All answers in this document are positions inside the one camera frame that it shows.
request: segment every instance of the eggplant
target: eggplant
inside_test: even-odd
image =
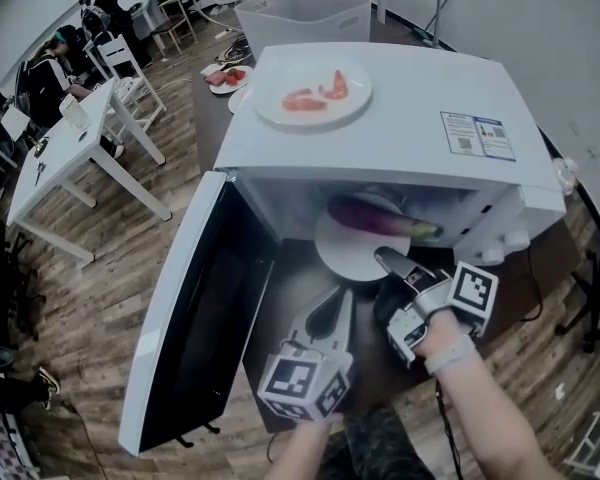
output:
[[[348,228],[375,233],[376,235],[404,236],[419,240],[439,238],[444,228],[424,220],[379,208],[355,197],[339,195],[327,204],[331,218]]]

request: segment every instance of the shoe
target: shoe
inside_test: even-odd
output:
[[[38,375],[42,379],[42,381],[47,385],[47,389],[49,393],[53,393],[54,395],[60,394],[60,383],[55,379],[53,375],[51,375],[47,370],[40,367],[38,369]]]
[[[124,146],[116,146],[116,151],[113,154],[113,159],[117,160],[122,156],[122,153],[124,153]]]

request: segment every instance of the qr code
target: qr code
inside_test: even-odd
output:
[[[462,149],[473,149],[471,139],[464,139],[462,137],[458,137],[458,144],[460,144],[460,147]]]

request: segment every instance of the white microwave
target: white microwave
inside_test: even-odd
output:
[[[222,414],[276,254],[285,240],[314,247],[334,195],[380,194],[443,228],[420,245],[474,265],[526,248],[566,211],[543,139],[501,64],[391,44],[272,46],[251,90],[276,59],[321,53],[363,66],[371,103],[343,126],[300,134],[269,126],[245,97],[144,322],[120,428],[131,453]]]

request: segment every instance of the clear plastic container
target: clear plastic container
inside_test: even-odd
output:
[[[236,14],[256,60],[279,44],[369,42],[370,0],[247,0]]]

